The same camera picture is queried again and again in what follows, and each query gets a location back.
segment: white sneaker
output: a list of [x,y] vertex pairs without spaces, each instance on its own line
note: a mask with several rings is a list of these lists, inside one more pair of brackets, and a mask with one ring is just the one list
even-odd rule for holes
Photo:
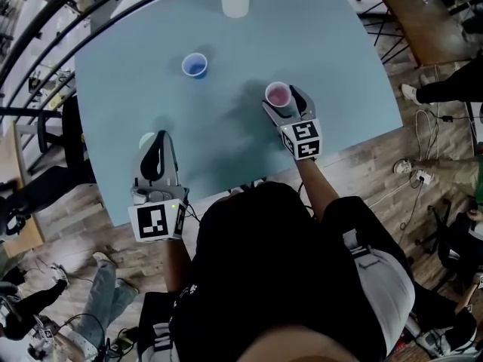
[[120,287],[120,286],[129,287],[129,288],[131,288],[132,290],[136,291],[139,294],[139,290],[135,286],[129,284],[124,279],[120,279],[120,278],[115,279],[115,286],[116,287]]
[[417,89],[415,87],[410,86],[409,84],[403,83],[403,84],[401,84],[401,91],[402,91],[402,95],[404,95],[404,97],[407,100],[412,100],[418,106],[422,105],[422,103],[419,103],[416,99]]
[[392,167],[392,171],[396,174],[409,174],[413,170],[413,164],[409,160],[399,160]]
[[61,265],[52,263],[50,265],[50,269],[52,273],[54,274],[52,276],[52,279],[57,283],[58,281],[65,281],[67,283],[67,286],[69,286],[69,279],[67,277],[66,272],[62,269]]
[[115,265],[115,263],[109,257],[107,257],[106,254],[102,252],[94,252],[92,254],[92,257],[94,257],[97,262],[111,262],[112,264]]

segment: light blue table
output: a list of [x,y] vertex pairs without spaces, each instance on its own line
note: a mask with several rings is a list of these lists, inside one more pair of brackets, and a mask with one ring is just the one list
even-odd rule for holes
[[[181,61],[208,57],[208,76]],[[401,127],[389,80],[346,0],[251,0],[242,19],[221,0],[160,0],[75,59],[82,124],[114,225],[128,222],[131,161],[142,135],[167,130],[190,201],[294,167],[262,109],[271,81],[317,104],[324,153]]]

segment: person's foot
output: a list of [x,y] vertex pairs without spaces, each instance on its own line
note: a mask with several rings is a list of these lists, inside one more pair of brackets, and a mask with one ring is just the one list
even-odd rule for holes
[[409,174],[413,170],[413,164],[406,159],[397,161],[392,167],[392,171],[396,174]]
[[124,279],[120,279],[120,278],[115,279],[115,286],[116,287],[127,287],[127,288],[131,288],[132,290],[136,291],[136,293],[139,295],[139,290],[135,286],[133,286],[132,284],[129,284]]
[[105,253],[94,252],[92,257],[94,257],[97,262],[111,262],[113,265],[115,265],[115,263],[109,257],[107,257]]
[[402,95],[404,95],[404,97],[407,99],[407,100],[412,100],[414,103],[416,103],[418,106],[421,106],[422,103],[420,103],[417,98],[416,98],[416,92],[417,92],[417,89],[413,86],[410,86],[409,84],[405,84],[403,83],[401,85],[401,91],[402,91]]
[[66,287],[69,286],[69,279],[67,277],[67,273],[62,269],[61,265],[55,264],[54,262],[50,265],[50,269],[52,271],[52,279],[57,283],[59,281],[65,281]]

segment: hand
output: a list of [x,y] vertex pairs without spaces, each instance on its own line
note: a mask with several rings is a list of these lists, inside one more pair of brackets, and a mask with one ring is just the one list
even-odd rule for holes
[[471,209],[466,212],[466,215],[473,221],[483,221],[483,212],[481,210]]

